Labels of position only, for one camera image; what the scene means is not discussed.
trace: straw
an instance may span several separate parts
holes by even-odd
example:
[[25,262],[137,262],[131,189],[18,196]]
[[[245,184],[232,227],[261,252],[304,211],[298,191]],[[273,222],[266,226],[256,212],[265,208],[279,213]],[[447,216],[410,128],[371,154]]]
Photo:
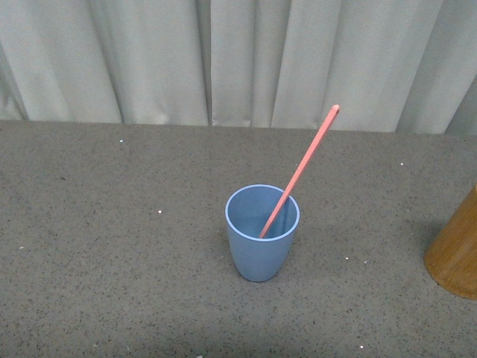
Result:
[[308,165],[310,159],[313,157],[313,154],[315,153],[316,149],[320,145],[321,141],[325,137],[326,132],[329,130],[331,127],[331,124],[335,120],[336,116],[338,115],[340,111],[340,106],[335,104],[331,110],[328,113],[328,116],[326,116],[325,121],[320,127],[320,130],[316,134],[315,138],[313,139],[312,144],[309,146],[308,150],[305,153],[305,156],[301,160],[300,165],[298,166],[296,172],[293,174],[293,177],[291,177],[290,183],[288,183],[285,191],[282,194],[282,197],[280,200],[278,200],[278,204],[275,206],[274,211],[270,215],[270,217],[267,220],[267,223],[263,227],[262,232],[260,233],[259,238],[263,239],[265,235],[268,232],[268,229],[270,229],[270,226],[274,223],[275,218],[277,217],[278,213],[282,209],[283,205],[285,204],[286,200],[291,194],[291,191],[293,190],[295,184],[297,183],[298,179],[300,179],[301,174],[305,170],[306,166]]

